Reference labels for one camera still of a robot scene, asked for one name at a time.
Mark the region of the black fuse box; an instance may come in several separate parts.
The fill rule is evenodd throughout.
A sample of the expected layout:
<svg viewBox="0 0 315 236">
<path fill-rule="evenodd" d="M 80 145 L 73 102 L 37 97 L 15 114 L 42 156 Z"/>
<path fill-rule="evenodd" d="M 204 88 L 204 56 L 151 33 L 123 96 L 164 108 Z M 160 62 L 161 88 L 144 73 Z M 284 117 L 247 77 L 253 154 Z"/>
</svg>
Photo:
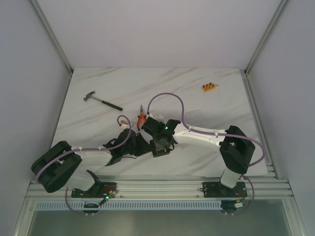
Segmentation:
<svg viewBox="0 0 315 236">
<path fill-rule="evenodd" d="M 170 152 L 171 152 L 170 148 L 165 148 L 162 150 L 158 150 L 155 146 L 152 148 L 152 154 L 154 158 L 168 155 Z"/>
</svg>

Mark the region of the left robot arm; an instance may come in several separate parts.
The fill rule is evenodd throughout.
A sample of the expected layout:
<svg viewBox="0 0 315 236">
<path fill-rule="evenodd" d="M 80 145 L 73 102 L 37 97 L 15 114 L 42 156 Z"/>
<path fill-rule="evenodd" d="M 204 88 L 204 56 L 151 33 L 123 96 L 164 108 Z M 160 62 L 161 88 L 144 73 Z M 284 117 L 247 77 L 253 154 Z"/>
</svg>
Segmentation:
<svg viewBox="0 0 315 236">
<path fill-rule="evenodd" d="M 66 187 L 94 198 L 100 194 L 101 181 L 93 167 L 111 166 L 125 157 L 136 158 L 151 151 L 140 133 L 127 128 L 97 151 L 75 151 L 68 142 L 60 141 L 32 164 L 31 171 L 48 193 Z"/>
</svg>

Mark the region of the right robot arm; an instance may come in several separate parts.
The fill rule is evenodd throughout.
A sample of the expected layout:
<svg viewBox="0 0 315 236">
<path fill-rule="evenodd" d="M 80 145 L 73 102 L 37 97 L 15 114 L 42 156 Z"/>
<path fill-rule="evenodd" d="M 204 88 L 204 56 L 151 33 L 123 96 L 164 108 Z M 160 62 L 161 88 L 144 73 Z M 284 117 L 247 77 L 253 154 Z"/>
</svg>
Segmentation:
<svg viewBox="0 0 315 236">
<path fill-rule="evenodd" d="M 237 126 L 227 130 L 211 130 L 185 125 L 170 119 L 164 124 L 154 118 L 147 118 L 141 129 L 152 137 L 150 145 L 154 157 L 167 155 L 176 144 L 218 148 L 225 169 L 218 183 L 223 196 L 231 195 L 239 178 L 247 173 L 255 145 Z"/>
</svg>

